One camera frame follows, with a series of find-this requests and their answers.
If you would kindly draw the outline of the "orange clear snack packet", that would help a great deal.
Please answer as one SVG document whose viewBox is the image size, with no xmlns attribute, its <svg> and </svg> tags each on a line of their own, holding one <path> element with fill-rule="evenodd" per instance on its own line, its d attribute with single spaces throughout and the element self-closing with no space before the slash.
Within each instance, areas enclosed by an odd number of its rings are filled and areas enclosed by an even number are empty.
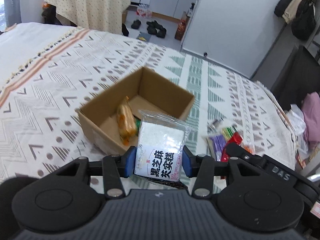
<svg viewBox="0 0 320 240">
<path fill-rule="evenodd" d="M 128 96 L 117 107 L 116 117 L 121 141 L 128 146 L 130 140 L 138 135 L 140 127 L 140 120 L 134 116 Z"/>
</svg>

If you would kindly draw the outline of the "white sesame cake packet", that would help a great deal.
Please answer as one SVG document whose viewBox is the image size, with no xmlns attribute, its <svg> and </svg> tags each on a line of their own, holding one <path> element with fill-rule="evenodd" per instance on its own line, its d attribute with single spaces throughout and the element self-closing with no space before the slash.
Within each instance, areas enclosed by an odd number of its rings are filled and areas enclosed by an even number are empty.
<svg viewBox="0 0 320 240">
<path fill-rule="evenodd" d="M 180 181 L 183 147 L 193 130 L 185 121 L 163 113 L 140 110 L 134 175 L 176 189 Z"/>
</svg>

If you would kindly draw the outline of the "red snack packet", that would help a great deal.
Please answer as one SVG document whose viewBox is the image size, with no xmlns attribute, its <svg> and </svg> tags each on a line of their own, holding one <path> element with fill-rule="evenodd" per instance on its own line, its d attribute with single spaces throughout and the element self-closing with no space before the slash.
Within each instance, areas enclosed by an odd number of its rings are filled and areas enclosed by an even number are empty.
<svg viewBox="0 0 320 240">
<path fill-rule="evenodd" d="M 236 150 L 242 143 L 242 137 L 238 132 L 235 132 L 232 137 L 226 142 L 222 150 L 222 162 L 227 162 L 230 157 L 236 157 L 234 150 Z"/>
</svg>

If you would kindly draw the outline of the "purple snack packet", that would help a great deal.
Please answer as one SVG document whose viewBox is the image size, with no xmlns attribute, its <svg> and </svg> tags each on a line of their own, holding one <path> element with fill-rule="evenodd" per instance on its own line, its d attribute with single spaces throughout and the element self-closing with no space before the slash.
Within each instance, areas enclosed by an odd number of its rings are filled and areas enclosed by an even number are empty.
<svg viewBox="0 0 320 240">
<path fill-rule="evenodd" d="M 222 134 L 209 135 L 206 138 L 210 155 L 216 160 L 222 160 L 222 152 L 226 145 L 225 137 Z"/>
</svg>

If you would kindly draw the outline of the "green round biscuit packet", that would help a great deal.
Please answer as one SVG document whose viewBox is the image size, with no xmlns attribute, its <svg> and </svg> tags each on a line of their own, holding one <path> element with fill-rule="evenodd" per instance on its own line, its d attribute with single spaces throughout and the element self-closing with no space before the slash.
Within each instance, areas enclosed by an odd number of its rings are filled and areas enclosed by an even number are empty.
<svg viewBox="0 0 320 240">
<path fill-rule="evenodd" d="M 223 135 L 225 141 L 228 141 L 229 139 L 231 139 L 233 134 L 236 132 L 237 132 L 237 130 L 233 126 L 221 128 L 221 134 Z"/>
</svg>

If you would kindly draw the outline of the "silver brown snack bar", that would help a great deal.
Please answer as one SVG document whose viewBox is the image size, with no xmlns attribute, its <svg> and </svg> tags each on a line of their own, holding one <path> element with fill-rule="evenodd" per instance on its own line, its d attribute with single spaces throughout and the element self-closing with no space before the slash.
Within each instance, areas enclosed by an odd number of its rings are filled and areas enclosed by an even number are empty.
<svg viewBox="0 0 320 240">
<path fill-rule="evenodd" d="M 213 122 L 211 122 L 211 123 L 208 125 L 208 128 L 209 128 L 211 131 L 216 131 L 222 122 L 223 122 L 223 118 L 215 119 Z"/>
</svg>

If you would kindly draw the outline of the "brown cardboard box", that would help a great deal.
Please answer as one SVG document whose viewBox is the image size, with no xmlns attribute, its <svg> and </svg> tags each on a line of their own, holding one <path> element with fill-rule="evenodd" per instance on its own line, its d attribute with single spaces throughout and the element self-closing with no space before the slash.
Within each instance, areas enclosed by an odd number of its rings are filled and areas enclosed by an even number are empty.
<svg viewBox="0 0 320 240">
<path fill-rule="evenodd" d="M 118 106 L 127 99 L 133 114 L 151 111 L 186 120 L 195 96 L 149 68 L 142 67 L 101 92 L 80 108 L 80 125 L 86 138 L 106 155 L 123 155 L 129 146 L 119 135 Z"/>
</svg>

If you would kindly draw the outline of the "pink pillow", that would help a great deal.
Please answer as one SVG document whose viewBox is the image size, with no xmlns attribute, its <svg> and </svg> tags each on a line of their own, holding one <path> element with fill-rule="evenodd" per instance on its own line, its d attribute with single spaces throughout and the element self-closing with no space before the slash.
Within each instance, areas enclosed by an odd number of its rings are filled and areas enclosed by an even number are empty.
<svg viewBox="0 0 320 240">
<path fill-rule="evenodd" d="M 302 112 L 306 129 L 304 139 L 309 144 L 310 149 L 314 149 L 319 144 L 319 119 L 320 119 L 320 99 L 317 92 L 307 94 L 302 104 Z"/>
</svg>

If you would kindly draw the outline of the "patterned bedspread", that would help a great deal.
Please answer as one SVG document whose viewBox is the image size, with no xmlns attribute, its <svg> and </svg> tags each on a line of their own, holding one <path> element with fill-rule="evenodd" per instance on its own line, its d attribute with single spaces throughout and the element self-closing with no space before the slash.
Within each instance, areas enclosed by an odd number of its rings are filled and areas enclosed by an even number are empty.
<svg viewBox="0 0 320 240">
<path fill-rule="evenodd" d="M 296 139 L 274 96 L 198 57 L 97 30 L 21 23 L 1 35 L 1 181 L 41 178 L 69 161 L 102 152 L 84 136 L 78 110 L 140 67 L 194 95 L 186 145 L 209 154 L 206 136 L 223 119 L 255 154 L 289 168 Z"/>
</svg>

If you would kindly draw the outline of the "red oil bottle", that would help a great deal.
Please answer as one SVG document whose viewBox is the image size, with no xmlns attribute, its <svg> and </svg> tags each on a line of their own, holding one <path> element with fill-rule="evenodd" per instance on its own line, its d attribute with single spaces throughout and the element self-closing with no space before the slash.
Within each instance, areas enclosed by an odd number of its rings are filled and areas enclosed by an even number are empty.
<svg viewBox="0 0 320 240">
<path fill-rule="evenodd" d="M 176 40 L 179 40 L 179 41 L 182 40 L 189 20 L 190 20 L 190 17 L 187 16 L 187 13 L 184 11 L 176 30 L 176 34 L 175 34 Z"/>
</svg>

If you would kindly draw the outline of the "black slipper single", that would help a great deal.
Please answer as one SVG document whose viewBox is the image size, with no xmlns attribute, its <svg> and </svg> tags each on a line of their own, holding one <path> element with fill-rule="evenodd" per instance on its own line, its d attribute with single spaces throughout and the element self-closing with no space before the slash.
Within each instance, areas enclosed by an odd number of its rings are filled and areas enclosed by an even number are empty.
<svg viewBox="0 0 320 240">
<path fill-rule="evenodd" d="M 131 24 L 131 28 L 132 29 L 139 29 L 140 28 L 140 26 L 141 26 L 141 21 L 140 20 L 135 20 L 132 24 Z"/>
</svg>

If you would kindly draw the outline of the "black slippers pile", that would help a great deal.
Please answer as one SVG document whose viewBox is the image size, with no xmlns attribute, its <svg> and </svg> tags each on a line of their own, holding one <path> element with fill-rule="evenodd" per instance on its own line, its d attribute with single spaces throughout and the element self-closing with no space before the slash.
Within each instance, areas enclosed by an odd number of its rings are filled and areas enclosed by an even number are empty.
<svg viewBox="0 0 320 240">
<path fill-rule="evenodd" d="M 147 22 L 147 32 L 150 35 L 155 35 L 158 38 L 165 38 L 167 30 L 157 21 Z"/>
</svg>

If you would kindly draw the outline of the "hanging dark clothes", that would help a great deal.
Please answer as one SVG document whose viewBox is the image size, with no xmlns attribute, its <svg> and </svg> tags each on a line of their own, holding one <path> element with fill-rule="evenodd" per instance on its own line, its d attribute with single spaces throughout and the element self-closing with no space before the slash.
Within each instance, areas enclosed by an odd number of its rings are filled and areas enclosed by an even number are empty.
<svg viewBox="0 0 320 240">
<path fill-rule="evenodd" d="M 274 14 L 291 26 L 294 37 L 307 41 L 316 29 L 317 0 L 280 0 Z"/>
</svg>

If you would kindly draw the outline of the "pink water bottle pack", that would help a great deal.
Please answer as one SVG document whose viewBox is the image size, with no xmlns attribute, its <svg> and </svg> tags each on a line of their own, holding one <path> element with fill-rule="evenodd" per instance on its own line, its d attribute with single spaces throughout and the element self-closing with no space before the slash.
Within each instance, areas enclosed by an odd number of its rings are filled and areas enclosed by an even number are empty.
<svg viewBox="0 0 320 240">
<path fill-rule="evenodd" d="M 139 4 L 136 14 L 141 18 L 152 18 L 152 11 L 150 10 L 148 4 Z"/>
</svg>

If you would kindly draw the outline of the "dotted cream tablecloth table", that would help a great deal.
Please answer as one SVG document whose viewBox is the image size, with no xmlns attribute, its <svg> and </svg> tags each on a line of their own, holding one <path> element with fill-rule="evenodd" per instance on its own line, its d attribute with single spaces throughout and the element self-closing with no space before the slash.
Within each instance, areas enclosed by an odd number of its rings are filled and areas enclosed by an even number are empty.
<svg viewBox="0 0 320 240">
<path fill-rule="evenodd" d="M 56 17 L 62 25 L 122 33 L 122 14 L 130 0 L 44 0 L 56 7 Z"/>
</svg>

